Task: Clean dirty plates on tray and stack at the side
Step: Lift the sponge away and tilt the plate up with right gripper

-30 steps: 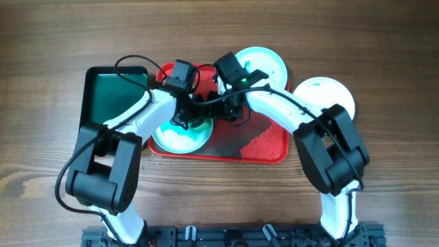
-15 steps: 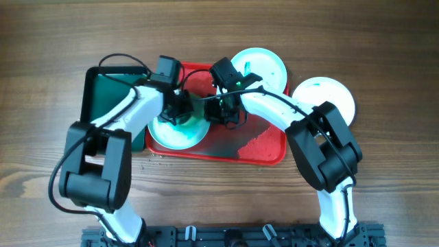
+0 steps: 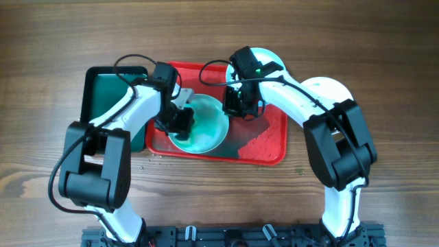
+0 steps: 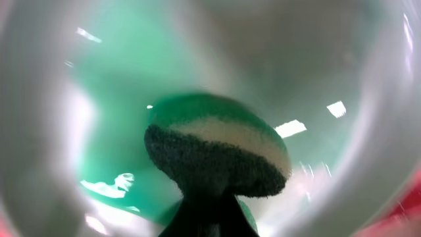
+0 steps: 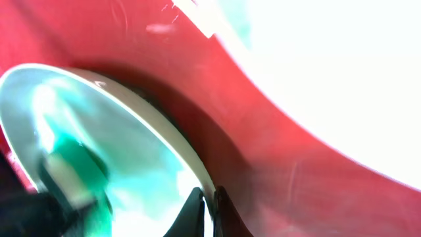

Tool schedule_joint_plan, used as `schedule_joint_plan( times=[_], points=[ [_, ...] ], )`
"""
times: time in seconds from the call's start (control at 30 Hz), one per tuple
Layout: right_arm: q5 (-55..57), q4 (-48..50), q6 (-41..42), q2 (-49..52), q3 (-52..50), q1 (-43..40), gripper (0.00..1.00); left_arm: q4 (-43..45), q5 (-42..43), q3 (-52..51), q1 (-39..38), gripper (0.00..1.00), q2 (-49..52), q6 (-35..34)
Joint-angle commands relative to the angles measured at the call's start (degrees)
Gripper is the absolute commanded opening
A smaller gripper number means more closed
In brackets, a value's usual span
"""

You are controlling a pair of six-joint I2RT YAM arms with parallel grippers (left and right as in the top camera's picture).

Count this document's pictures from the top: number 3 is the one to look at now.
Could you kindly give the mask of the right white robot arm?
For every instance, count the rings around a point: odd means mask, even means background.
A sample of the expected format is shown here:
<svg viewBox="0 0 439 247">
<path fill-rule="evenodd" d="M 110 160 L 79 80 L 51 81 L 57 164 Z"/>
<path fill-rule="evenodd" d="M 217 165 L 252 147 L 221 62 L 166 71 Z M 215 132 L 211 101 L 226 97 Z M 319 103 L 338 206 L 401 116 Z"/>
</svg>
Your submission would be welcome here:
<svg viewBox="0 0 439 247">
<path fill-rule="evenodd" d="M 309 164 L 325 188 L 322 225 L 341 246 L 359 227 L 359 193 L 369 185 L 377 150 L 359 105 L 337 80 L 293 79 L 283 61 L 264 48 L 243 47 L 230 56 L 224 111 L 255 117 L 258 104 L 282 110 L 303 129 Z"/>
</svg>

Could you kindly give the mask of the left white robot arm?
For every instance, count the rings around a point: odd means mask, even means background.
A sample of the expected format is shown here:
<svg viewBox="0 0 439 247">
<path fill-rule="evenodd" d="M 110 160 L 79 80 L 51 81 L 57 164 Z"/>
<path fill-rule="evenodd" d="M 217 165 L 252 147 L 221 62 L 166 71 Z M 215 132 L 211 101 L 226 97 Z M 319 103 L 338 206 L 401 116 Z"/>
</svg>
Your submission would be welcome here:
<svg viewBox="0 0 439 247">
<path fill-rule="evenodd" d="M 131 141 L 150 120 L 166 134 L 189 138 L 193 110 L 184 105 L 193 92 L 179 86 L 180 80 L 175 67 L 156 62 L 153 74 L 129 82 L 110 110 L 67 129 L 63 155 L 50 176 L 49 199 L 61 211 L 94 215 L 105 230 L 104 246 L 156 245 L 127 199 Z"/>
</svg>

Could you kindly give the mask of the green yellow sponge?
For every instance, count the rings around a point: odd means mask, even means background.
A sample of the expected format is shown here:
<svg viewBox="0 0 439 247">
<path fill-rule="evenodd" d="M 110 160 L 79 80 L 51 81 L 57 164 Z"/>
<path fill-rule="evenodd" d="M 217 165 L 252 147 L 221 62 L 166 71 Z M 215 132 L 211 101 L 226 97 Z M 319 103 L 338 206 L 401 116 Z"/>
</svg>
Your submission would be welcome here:
<svg viewBox="0 0 439 247">
<path fill-rule="evenodd" d="M 186 141 L 188 140 L 190 137 L 190 133 L 189 132 L 182 132 L 182 133 L 178 133 L 175 138 L 179 141 Z"/>
</svg>

